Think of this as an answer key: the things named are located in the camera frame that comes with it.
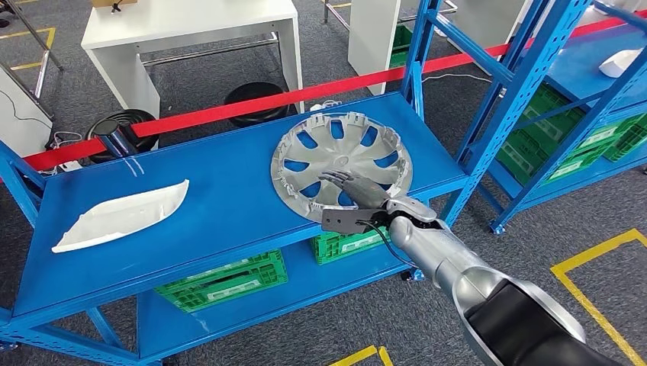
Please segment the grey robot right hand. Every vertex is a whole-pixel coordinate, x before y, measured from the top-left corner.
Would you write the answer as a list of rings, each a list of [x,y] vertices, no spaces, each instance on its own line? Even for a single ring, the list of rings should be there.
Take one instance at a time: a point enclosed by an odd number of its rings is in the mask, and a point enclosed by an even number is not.
[[[381,185],[352,172],[326,170],[319,174],[319,178],[336,185],[362,209],[383,208],[391,198]]]

